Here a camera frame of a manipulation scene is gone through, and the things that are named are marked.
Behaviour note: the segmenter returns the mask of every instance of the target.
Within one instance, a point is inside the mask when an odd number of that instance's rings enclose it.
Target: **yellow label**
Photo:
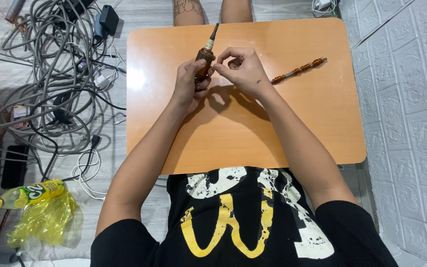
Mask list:
[[[61,179],[54,179],[16,189],[20,191],[20,196],[14,204],[19,208],[62,194],[65,184]]]

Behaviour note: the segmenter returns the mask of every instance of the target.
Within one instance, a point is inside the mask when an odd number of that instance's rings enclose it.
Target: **plastic bag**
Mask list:
[[[27,206],[19,223],[9,234],[9,247],[22,247],[28,238],[35,237],[47,244],[58,246],[64,241],[64,227],[77,209],[72,194],[61,195]]]

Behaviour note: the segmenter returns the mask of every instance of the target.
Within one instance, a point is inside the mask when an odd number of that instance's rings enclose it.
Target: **tattooed leg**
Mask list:
[[[199,0],[174,0],[174,26],[204,25]]]
[[[223,0],[220,13],[222,23],[253,21],[250,0]]]

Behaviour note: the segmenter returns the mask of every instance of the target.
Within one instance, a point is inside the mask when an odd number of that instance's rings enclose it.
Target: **phone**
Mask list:
[[[28,145],[10,145],[8,151],[14,151],[24,155],[6,152],[6,160],[4,161],[3,176],[1,179],[2,189],[11,189],[18,186],[22,186],[24,183],[24,177],[27,172],[27,155],[29,153]]]

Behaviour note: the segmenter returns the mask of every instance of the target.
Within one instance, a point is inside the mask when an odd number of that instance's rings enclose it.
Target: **white brick wall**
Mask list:
[[[409,252],[394,255],[399,265],[427,266],[427,0],[341,0],[339,8],[381,234]]]

